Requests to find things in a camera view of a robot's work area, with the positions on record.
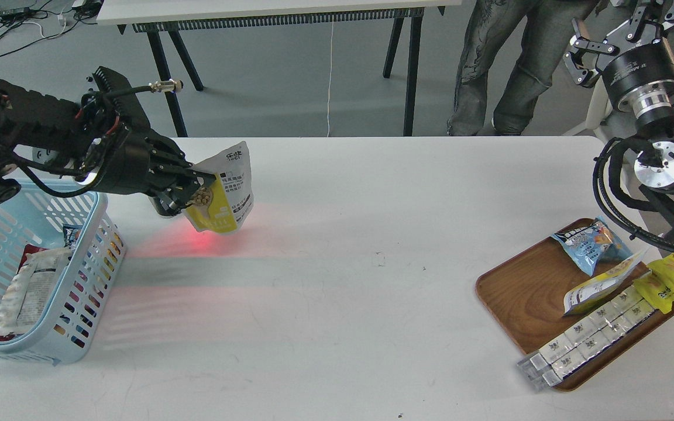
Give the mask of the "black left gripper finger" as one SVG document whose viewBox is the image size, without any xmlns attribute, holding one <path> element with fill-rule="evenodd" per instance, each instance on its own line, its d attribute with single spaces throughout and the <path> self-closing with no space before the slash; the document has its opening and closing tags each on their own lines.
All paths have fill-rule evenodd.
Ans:
<svg viewBox="0 0 674 421">
<path fill-rule="evenodd" d="M 217 176 L 196 170 L 184 159 L 165 159 L 166 188 L 198 188 L 211 186 Z"/>
<path fill-rule="evenodd" d="M 179 207 L 201 206 L 209 204 L 209 187 L 166 188 L 158 192 L 163 202 L 175 202 Z"/>
</svg>

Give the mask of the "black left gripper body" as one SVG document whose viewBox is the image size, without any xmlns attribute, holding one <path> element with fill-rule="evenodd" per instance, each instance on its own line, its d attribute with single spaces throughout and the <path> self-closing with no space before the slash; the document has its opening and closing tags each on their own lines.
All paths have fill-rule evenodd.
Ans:
<svg viewBox="0 0 674 421">
<path fill-rule="evenodd" d="M 77 183 L 107 194 L 189 194 L 189 163 L 177 144 L 150 127 L 138 94 L 176 94 L 184 83 L 166 79 L 133 86 L 116 70 L 93 72 L 96 90 L 82 98 L 82 120 L 94 140 L 78 163 Z"/>
</svg>

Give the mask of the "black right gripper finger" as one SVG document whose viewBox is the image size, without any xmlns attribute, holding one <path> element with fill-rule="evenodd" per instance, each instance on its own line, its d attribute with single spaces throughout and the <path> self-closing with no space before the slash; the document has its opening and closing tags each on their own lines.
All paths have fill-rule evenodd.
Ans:
<svg viewBox="0 0 674 421">
<path fill-rule="evenodd" d="M 563 63 L 576 85 L 592 88 L 601 75 L 601 70 L 597 69 L 597 59 L 602 56 L 616 56 L 618 47 L 605 41 L 591 40 L 583 19 L 575 17 L 570 23 L 573 26 L 573 36 L 563 55 Z"/>
<path fill-rule="evenodd" d="M 626 1 L 625 5 L 633 11 L 625 30 L 625 50 L 650 44 L 669 47 L 667 37 L 674 29 L 674 1 Z"/>
</svg>

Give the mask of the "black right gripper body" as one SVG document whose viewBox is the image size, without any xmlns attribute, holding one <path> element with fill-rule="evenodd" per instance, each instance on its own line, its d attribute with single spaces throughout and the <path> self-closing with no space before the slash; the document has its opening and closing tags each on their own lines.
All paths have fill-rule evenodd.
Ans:
<svg viewBox="0 0 674 421">
<path fill-rule="evenodd" d="M 602 80 L 613 109 L 644 115 L 670 107 L 674 94 L 674 53 L 668 41 L 626 51 L 605 67 Z"/>
</svg>

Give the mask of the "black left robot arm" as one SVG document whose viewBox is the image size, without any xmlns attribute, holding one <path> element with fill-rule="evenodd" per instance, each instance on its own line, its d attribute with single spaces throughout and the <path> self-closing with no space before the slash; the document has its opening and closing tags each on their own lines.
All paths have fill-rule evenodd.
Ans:
<svg viewBox="0 0 674 421">
<path fill-rule="evenodd" d="M 0 79 L 0 204 L 21 189 L 21 170 L 46 194 L 62 199 L 89 191 L 144 194 L 161 216 L 208 203 L 217 176 L 196 170 L 177 144 L 155 132 L 137 94 L 176 93 L 177 80 L 133 87 L 107 67 L 78 103 Z"/>
</svg>

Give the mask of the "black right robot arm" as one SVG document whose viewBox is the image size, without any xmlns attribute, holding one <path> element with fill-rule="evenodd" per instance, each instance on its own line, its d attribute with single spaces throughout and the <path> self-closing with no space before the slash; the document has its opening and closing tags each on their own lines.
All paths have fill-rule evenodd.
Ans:
<svg viewBox="0 0 674 421">
<path fill-rule="evenodd" d="M 565 67 L 577 85 L 602 82 L 613 109 L 632 112 L 637 132 L 612 138 L 596 158 L 597 204 L 632 237 L 674 253 L 674 55 L 667 32 L 674 1 L 639 1 L 602 41 L 572 19 Z"/>
</svg>

